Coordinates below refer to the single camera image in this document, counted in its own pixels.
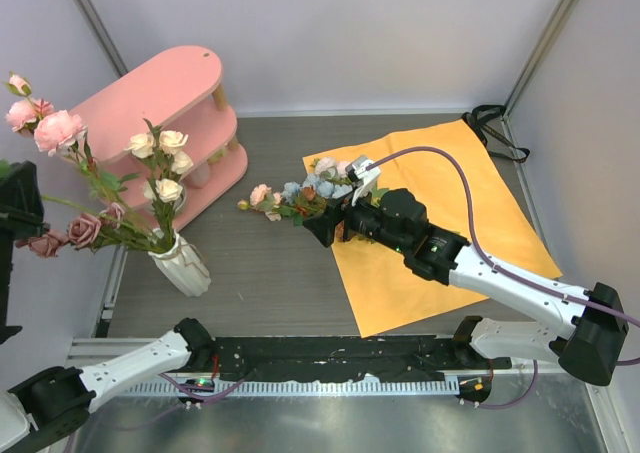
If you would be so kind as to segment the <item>mauve rose flower stem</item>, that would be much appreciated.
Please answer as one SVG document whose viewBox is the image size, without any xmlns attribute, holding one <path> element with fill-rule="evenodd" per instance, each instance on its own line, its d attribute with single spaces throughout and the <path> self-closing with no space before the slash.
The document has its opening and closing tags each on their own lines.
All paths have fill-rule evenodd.
<svg viewBox="0 0 640 453">
<path fill-rule="evenodd" d="M 50 229 L 41 236 L 16 240 L 14 246 L 27 248 L 40 258 L 57 257 L 65 247 L 97 252 L 109 246 L 124 246 L 129 250 L 158 254 L 170 248 L 156 233 L 134 223 L 117 202 L 98 214 L 82 212 L 69 223 L 65 232 Z"/>
</svg>

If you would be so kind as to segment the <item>peach rose flower stem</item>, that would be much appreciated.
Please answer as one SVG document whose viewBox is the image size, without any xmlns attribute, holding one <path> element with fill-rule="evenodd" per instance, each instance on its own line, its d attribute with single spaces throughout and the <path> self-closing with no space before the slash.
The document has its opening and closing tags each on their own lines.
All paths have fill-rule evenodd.
<svg viewBox="0 0 640 453">
<path fill-rule="evenodd" d="M 157 222 L 156 234 L 171 248 L 176 218 L 173 203 L 180 195 L 182 177 L 194 166 L 185 152 L 189 135 L 154 125 L 147 118 L 143 121 L 148 131 L 131 136 L 125 151 L 146 168 L 143 196 Z"/>
</svg>

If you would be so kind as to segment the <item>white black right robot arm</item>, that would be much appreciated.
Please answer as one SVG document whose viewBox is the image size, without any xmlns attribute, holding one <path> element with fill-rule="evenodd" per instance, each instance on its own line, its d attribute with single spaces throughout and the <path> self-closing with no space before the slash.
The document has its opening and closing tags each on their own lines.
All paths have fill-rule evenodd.
<svg viewBox="0 0 640 453">
<path fill-rule="evenodd" d="M 333 199 L 303 225 L 325 247 L 337 227 L 344 240 L 364 236 L 400 253 L 421 279 L 479 293 L 527 316 L 525 322 L 466 318 L 451 344 L 462 367 L 519 357 L 554 363 L 585 383 L 607 386 L 620 364 L 629 320 L 614 288 L 596 283 L 585 289 L 505 263 L 431 223 L 407 189 L 385 193 L 379 205 L 350 196 Z"/>
</svg>

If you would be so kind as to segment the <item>large peach peony stem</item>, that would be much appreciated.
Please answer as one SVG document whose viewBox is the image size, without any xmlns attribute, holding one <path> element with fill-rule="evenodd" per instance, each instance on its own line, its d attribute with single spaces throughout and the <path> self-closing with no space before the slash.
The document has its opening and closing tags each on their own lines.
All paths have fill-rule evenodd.
<svg viewBox="0 0 640 453">
<path fill-rule="evenodd" d="M 327 176 L 329 178 L 333 176 L 343 176 L 349 179 L 345 172 L 347 165 L 348 165 L 347 162 L 337 163 L 329 157 L 319 158 L 314 160 L 314 162 L 312 163 L 314 171 L 309 174 L 316 174 L 318 176 L 322 175 L 322 176 Z M 143 225 L 148 227 L 152 231 L 151 227 L 148 226 L 145 221 L 143 221 Z"/>
</svg>

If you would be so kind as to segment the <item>pink rose flower stem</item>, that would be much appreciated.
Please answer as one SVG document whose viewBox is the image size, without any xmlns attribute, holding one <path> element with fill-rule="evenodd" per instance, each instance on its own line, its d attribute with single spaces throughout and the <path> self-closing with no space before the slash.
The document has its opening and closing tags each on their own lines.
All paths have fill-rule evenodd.
<svg viewBox="0 0 640 453">
<path fill-rule="evenodd" d="M 4 86 L 17 98 L 5 114 L 12 131 L 33 140 L 41 153 L 71 162 L 86 179 L 93 197 L 124 209 L 121 220 L 117 220 L 114 213 L 106 213 L 106 219 L 116 222 L 127 233 L 151 239 L 150 229 L 125 205 L 121 196 L 125 183 L 133 177 L 119 178 L 102 168 L 91 151 L 88 127 L 82 117 L 68 110 L 57 110 L 51 102 L 35 98 L 29 81 L 14 72 L 9 74 Z"/>
</svg>

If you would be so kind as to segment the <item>orange yellow wrapping paper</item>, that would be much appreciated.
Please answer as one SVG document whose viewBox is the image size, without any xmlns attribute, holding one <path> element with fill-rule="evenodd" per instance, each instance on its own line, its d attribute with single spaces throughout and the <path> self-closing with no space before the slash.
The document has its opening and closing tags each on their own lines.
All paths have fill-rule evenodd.
<svg viewBox="0 0 640 453">
<path fill-rule="evenodd" d="M 396 159 L 381 167 L 389 214 L 365 210 L 355 227 L 372 241 L 332 245 L 363 337 L 480 302 L 448 280 L 476 235 L 483 251 L 546 278 L 561 275 L 476 134 L 462 120 L 390 133 L 368 143 L 304 157 Z"/>
</svg>

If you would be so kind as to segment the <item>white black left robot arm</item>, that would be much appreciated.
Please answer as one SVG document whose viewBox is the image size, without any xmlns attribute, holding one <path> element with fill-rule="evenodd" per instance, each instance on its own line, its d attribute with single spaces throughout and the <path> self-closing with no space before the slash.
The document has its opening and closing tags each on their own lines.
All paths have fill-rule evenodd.
<svg viewBox="0 0 640 453">
<path fill-rule="evenodd" d="M 36 165 L 1 162 L 1 341 L 19 333 L 7 324 L 12 254 L 17 240 L 45 231 Z M 110 361 L 51 367 L 1 393 L 1 450 L 39 452 L 78 430 L 101 406 L 142 380 L 186 367 L 205 370 L 214 340 L 195 319 Z"/>
</svg>

